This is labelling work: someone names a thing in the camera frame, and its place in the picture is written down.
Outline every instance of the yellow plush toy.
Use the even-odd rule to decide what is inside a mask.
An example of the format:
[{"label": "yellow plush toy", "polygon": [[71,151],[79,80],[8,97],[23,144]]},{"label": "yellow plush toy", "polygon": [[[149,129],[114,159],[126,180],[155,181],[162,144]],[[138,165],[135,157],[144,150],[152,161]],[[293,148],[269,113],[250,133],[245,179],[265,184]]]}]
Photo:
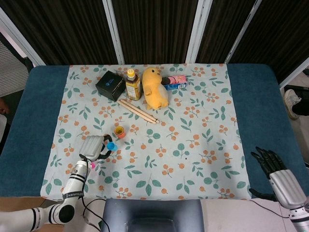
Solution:
[{"label": "yellow plush toy", "polygon": [[144,71],[142,85],[147,101],[147,110],[165,108],[169,104],[168,92],[161,84],[161,81],[162,76],[155,67],[150,67]]}]

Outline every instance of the white sneaker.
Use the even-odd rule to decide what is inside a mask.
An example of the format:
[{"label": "white sneaker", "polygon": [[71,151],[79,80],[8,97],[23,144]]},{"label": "white sneaker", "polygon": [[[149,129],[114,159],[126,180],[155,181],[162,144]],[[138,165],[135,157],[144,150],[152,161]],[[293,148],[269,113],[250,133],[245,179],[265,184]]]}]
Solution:
[{"label": "white sneaker", "polygon": [[301,101],[301,98],[299,98],[296,95],[294,90],[289,89],[285,92],[285,94],[284,94],[284,104],[285,104],[285,106],[288,110],[288,115],[289,115],[290,119],[292,119],[292,120],[296,120],[296,119],[299,118],[299,115],[295,114],[292,111],[292,107],[293,107],[293,105],[296,105],[300,101]]}]

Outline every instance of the white frame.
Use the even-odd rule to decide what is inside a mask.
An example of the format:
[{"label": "white frame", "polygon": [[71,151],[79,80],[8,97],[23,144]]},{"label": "white frame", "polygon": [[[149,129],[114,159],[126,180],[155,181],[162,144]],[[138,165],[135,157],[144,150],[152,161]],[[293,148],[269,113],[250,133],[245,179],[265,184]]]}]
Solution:
[{"label": "white frame", "polygon": [[309,57],[279,84],[279,88],[283,89],[308,66],[309,66]]},{"label": "white frame", "polygon": [[26,38],[0,8],[0,26],[12,38],[12,40],[20,47],[20,49],[27,55],[35,66],[46,65],[36,51],[31,47]]},{"label": "white frame", "polygon": [[250,13],[248,14],[248,17],[247,17],[245,23],[243,24],[243,26],[242,26],[242,28],[241,28],[237,38],[235,39],[234,44],[233,44],[231,50],[227,54],[227,57],[226,57],[226,59],[224,61],[225,64],[228,64],[230,59],[232,58],[232,56],[233,56],[233,54],[234,54],[234,52],[235,52],[239,42],[241,41],[244,33],[246,32],[246,30],[247,30],[251,20],[253,19],[257,9],[259,8],[261,2],[262,2],[262,0],[256,0],[255,3],[253,4],[253,7],[252,7]]},{"label": "white frame", "polygon": [[112,0],[102,0],[102,2],[103,2],[108,26],[110,28],[110,33],[112,36],[112,43],[114,45],[118,64],[125,64],[125,59],[124,59],[124,55],[123,55],[122,48],[121,48],[115,14],[114,14],[114,10],[112,7]]},{"label": "white frame", "polygon": [[197,11],[192,26],[190,42],[188,46],[186,63],[195,63],[199,46],[202,41],[205,26],[211,10],[212,0],[198,0]]}]

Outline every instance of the gray robotic hand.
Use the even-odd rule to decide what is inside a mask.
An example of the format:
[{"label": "gray robotic hand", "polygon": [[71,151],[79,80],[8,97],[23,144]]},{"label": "gray robotic hand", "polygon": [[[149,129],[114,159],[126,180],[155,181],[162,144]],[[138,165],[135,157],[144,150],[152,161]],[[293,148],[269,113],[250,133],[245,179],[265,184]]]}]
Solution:
[{"label": "gray robotic hand", "polygon": [[274,194],[262,194],[252,188],[249,191],[258,198],[278,201],[289,209],[290,220],[298,232],[309,232],[309,213],[305,210],[307,200],[301,186],[291,170],[287,169],[281,158],[273,151],[256,147],[258,154],[251,152],[257,159],[274,190]]}]

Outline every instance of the gray chair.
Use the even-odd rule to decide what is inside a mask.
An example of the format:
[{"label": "gray chair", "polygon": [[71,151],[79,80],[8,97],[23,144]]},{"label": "gray chair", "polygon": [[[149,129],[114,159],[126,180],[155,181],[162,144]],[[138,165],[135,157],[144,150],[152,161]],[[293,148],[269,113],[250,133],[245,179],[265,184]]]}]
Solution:
[{"label": "gray chair", "polygon": [[[111,232],[204,232],[200,200],[108,199],[103,219]],[[102,232],[108,232],[102,223]]]}]

